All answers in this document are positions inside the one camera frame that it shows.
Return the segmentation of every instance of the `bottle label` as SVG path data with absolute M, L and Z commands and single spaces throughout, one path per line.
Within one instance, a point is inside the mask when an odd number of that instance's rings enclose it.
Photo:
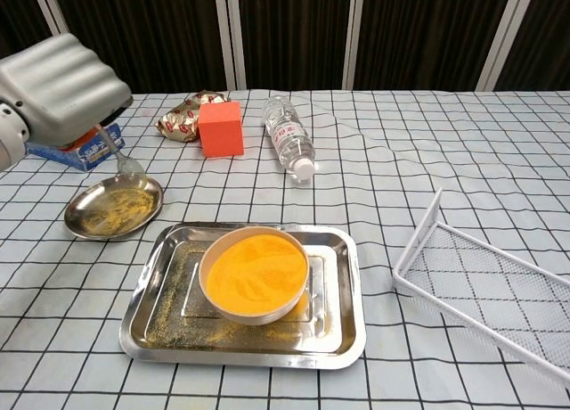
M 300 124 L 295 122 L 284 123 L 275 129 L 273 134 L 273 145 L 279 147 L 281 141 L 290 136 L 303 136 L 305 135 L 305 130 Z

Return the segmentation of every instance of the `orange powder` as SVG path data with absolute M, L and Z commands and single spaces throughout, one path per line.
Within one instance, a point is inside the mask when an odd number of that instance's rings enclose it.
M 243 315 L 275 310 L 290 301 L 308 266 L 291 242 L 259 234 L 235 243 L 214 263 L 206 290 L 221 308 Z

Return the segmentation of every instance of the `bottle cap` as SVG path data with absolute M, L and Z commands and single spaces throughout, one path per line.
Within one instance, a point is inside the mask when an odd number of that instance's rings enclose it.
M 307 158 L 299 159 L 293 164 L 293 172 L 299 180 L 308 180 L 314 175 L 314 163 Z

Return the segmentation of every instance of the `bowl of orange powder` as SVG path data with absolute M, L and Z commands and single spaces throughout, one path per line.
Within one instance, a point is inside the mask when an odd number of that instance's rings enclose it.
M 226 318 L 263 325 L 285 316 L 309 277 L 309 258 L 290 234 L 271 227 L 244 227 L 225 234 L 199 265 L 199 286 Z

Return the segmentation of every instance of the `white wire basket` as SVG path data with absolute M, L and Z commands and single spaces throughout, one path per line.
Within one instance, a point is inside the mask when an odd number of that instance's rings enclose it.
M 398 260 L 395 286 L 570 387 L 570 282 L 437 221 L 441 193 Z

